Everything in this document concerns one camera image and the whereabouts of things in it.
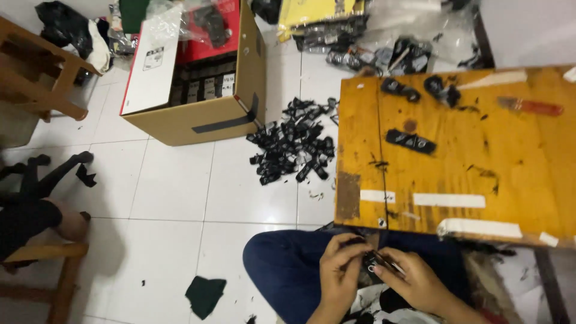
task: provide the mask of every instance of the dark green fabric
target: dark green fabric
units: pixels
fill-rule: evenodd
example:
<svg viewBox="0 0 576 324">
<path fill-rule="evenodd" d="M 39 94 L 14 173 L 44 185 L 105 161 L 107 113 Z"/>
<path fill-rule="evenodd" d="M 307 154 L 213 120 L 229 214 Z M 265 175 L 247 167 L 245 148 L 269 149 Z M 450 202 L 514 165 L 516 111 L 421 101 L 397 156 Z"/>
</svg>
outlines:
<svg viewBox="0 0 576 324">
<path fill-rule="evenodd" d="M 125 34 L 140 33 L 140 25 L 146 19 L 150 0 L 120 0 L 122 30 Z"/>
<path fill-rule="evenodd" d="M 211 279 L 196 276 L 188 289 L 186 290 L 186 298 L 190 301 L 190 307 L 196 316 L 201 320 L 212 313 L 218 300 L 223 295 L 226 280 L 224 279 Z"/>
</svg>

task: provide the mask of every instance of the red box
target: red box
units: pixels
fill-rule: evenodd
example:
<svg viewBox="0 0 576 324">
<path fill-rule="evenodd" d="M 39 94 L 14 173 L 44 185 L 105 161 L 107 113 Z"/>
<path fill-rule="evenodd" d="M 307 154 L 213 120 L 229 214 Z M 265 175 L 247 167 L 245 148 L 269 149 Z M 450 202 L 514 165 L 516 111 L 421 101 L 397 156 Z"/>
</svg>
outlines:
<svg viewBox="0 0 576 324">
<path fill-rule="evenodd" d="M 178 52 L 176 54 L 176 63 L 184 64 L 197 59 L 203 59 L 218 54 L 228 53 L 238 50 L 238 34 L 240 30 L 240 3 L 239 0 L 219 0 L 217 3 L 218 11 L 224 20 L 224 28 L 229 37 L 226 43 L 218 48 L 212 48 L 208 33 L 194 24 L 192 12 L 189 12 L 190 31 L 194 35 L 200 35 L 206 42 L 196 42 L 189 40 L 187 42 L 178 42 Z"/>
</svg>

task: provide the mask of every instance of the person's left hand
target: person's left hand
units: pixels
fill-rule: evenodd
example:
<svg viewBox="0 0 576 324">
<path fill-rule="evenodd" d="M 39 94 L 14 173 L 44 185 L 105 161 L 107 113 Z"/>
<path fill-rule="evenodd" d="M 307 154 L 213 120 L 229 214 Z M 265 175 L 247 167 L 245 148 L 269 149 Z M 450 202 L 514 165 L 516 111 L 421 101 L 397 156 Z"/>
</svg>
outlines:
<svg viewBox="0 0 576 324">
<path fill-rule="evenodd" d="M 340 248 L 342 243 L 357 236 L 351 233 L 334 236 L 320 258 L 322 298 L 319 308 L 326 307 L 340 319 L 356 298 L 362 256 L 373 250 L 367 243 Z"/>
</svg>

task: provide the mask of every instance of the white wall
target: white wall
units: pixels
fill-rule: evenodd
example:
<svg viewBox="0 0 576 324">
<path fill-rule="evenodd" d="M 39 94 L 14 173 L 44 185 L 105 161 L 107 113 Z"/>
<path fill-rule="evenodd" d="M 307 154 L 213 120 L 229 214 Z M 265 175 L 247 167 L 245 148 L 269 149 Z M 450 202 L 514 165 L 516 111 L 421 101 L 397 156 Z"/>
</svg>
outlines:
<svg viewBox="0 0 576 324">
<path fill-rule="evenodd" d="M 576 63 L 575 0 L 483 0 L 497 67 Z"/>
<path fill-rule="evenodd" d="M 90 19 L 106 16 L 109 13 L 108 5 L 113 2 L 113 0 L 60 1 Z M 38 19 L 34 6 L 42 2 L 42 0 L 0 0 L 0 16 L 39 34 L 43 24 Z"/>
</svg>

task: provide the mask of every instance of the utility knife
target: utility knife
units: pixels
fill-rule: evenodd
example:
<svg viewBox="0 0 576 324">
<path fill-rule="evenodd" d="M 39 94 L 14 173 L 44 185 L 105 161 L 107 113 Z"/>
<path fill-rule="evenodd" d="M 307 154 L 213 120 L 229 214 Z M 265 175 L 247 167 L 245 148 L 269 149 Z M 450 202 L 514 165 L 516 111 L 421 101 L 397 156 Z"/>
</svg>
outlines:
<svg viewBox="0 0 576 324">
<path fill-rule="evenodd" d="M 510 110 L 532 112 L 534 114 L 560 116 L 564 111 L 562 106 L 549 103 L 529 101 L 516 97 L 498 97 L 498 104 Z"/>
</svg>

